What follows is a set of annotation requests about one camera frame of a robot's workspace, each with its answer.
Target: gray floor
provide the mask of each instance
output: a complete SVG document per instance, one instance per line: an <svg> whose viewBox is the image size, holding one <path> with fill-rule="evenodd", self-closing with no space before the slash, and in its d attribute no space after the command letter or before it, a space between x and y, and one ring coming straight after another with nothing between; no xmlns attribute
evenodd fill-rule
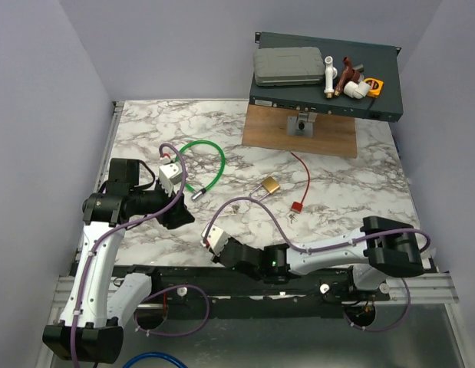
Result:
<svg viewBox="0 0 475 368"><path fill-rule="evenodd" d="M379 307L373 326L392 322L403 310ZM167 322L166 330L183 331L196 321ZM189 337L149 337L125 331L124 348L112 368L149 351L174 355L189 368L462 368L460 355L442 305L416 306L396 330L362 333L344 320L211 320ZM169 368L163 360L142 360L136 368ZM55 368L71 368L58 361ZM92 367L84 364L82 368Z"/></svg>

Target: brown pipe fitting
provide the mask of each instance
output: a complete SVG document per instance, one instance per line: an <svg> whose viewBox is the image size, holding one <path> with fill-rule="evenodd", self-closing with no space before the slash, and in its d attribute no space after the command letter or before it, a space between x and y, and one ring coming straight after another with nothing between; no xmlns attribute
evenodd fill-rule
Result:
<svg viewBox="0 0 475 368"><path fill-rule="evenodd" d="M358 79L360 79L360 72L353 69L353 64L351 63L350 57L345 56L343 58L343 64L345 65L345 67L343 68L343 71L339 78L339 82L336 84L336 87L335 87L336 97L341 94L341 92L343 91L343 88L345 88L345 85L349 81L358 82Z"/></svg>

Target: wooden base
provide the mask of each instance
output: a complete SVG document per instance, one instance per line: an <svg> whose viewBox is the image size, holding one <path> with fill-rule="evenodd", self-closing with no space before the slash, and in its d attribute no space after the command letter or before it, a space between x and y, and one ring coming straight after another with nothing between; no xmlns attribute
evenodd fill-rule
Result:
<svg viewBox="0 0 475 368"><path fill-rule="evenodd" d="M298 111L249 105L242 136L244 146L271 148L328 156L357 156L355 119L318 113L314 136L290 136L286 132L288 117Z"/></svg>

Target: robotic arm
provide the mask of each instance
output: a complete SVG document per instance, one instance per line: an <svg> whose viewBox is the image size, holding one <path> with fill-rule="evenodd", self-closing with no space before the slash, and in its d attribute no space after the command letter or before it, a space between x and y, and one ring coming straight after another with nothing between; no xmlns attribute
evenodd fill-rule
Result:
<svg viewBox="0 0 475 368"><path fill-rule="evenodd" d="M149 184L139 186L140 164L153 177ZM149 215L166 207L174 198L174 184L181 180L182 169L176 163L159 167L159 179L137 159L112 159L108 180L99 192L93 193L83 205L84 230L81 237L81 258L77 277L58 324L48 325L43 342L61 359L71 359L70 335L74 316L78 316L76 353L80 361L114 363L123 344L123 327L137 305L160 289L157 270L134 266L113 297L107 299L116 253L126 229L107 237L93 251L97 239L113 227L127 223L133 215ZM147 190L155 182L154 190ZM170 210L157 217L168 229L194 222L182 195ZM81 275L90 262L85 281ZM79 288L84 293L80 313L76 312Z"/></svg>
<svg viewBox="0 0 475 368"><path fill-rule="evenodd" d="M424 273L416 237L411 232L399 232L360 242L354 240L403 228L413 227L371 216L363 219L362 227L346 235L302 244L304 251L299 251L287 244L270 245L263 250L252 248L213 225L201 244L213 253L213 262L257 281L284 284L319 269L355 264L351 269L351 291L376 291L387 276L407 278Z"/></svg>

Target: black platform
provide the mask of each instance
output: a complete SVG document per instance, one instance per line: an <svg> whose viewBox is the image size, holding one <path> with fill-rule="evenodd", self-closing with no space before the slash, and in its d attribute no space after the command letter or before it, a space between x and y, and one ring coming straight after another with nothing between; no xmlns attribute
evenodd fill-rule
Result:
<svg viewBox="0 0 475 368"><path fill-rule="evenodd" d="M364 65L364 76L384 81L381 95L374 99L366 97L352 99L344 94L327 99L324 94L325 83L287 86L259 87L254 77L249 94L249 102L268 101L277 107L304 110L306 107L318 113L328 113L363 119L398 121L403 114L399 69L397 67L398 48L382 44L339 41L326 38L295 36L263 32L259 36L259 48L317 47L322 57L332 56L334 66L340 74L343 70L343 57L349 56L353 65Z"/></svg>

